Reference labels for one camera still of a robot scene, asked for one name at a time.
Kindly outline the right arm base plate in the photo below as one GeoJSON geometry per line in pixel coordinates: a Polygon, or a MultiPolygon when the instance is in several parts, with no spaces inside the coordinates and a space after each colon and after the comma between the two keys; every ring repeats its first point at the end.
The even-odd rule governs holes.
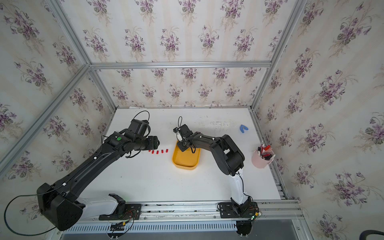
{"type": "Polygon", "coordinates": [[[217,204],[221,219],[255,219],[261,216],[260,209],[256,202],[246,202],[238,205],[232,202],[217,204]]]}

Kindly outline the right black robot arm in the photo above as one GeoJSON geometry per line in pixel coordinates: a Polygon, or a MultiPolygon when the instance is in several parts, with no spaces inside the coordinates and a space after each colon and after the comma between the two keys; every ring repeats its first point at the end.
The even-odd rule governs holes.
{"type": "Polygon", "coordinates": [[[181,128],[175,128],[174,131],[178,139],[177,146],[182,152],[187,149],[193,153],[196,149],[211,152],[220,171],[230,177],[231,204],[236,217],[246,218],[249,211],[253,212],[251,219],[260,216],[259,207],[244,190],[245,156],[230,136],[211,137],[200,132],[183,132],[181,128]]]}

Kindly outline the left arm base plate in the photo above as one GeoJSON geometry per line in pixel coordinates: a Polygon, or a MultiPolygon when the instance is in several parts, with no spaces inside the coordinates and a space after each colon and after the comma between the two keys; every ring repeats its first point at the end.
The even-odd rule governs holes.
{"type": "Polygon", "coordinates": [[[113,221],[113,220],[128,220],[132,217],[134,220],[138,220],[141,214],[141,204],[125,204],[124,206],[118,206],[117,209],[109,215],[100,215],[99,221],[113,221]]]}

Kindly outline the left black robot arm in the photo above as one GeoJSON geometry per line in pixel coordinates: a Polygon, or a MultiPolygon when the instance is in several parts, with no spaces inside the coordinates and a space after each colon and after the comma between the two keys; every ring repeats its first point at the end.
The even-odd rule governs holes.
{"type": "Polygon", "coordinates": [[[116,194],[109,194],[96,203],[84,203],[79,196],[84,189],[109,165],[132,151],[151,151],[159,147],[156,136],[142,136],[128,130],[114,132],[98,151],[72,172],[53,184],[38,187],[38,211],[60,231],[75,225],[86,212],[122,219],[126,215],[126,202],[116,194]]]}

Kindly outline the yellow plastic storage box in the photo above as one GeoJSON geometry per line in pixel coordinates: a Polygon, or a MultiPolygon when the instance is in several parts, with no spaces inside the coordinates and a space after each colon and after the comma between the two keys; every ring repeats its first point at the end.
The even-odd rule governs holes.
{"type": "Polygon", "coordinates": [[[172,162],[179,169],[191,171],[198,166],[200,155],[201,149],[196,149],[194,153],[191,149],[182,152],[178,145],[175,145],[172,162]]]}

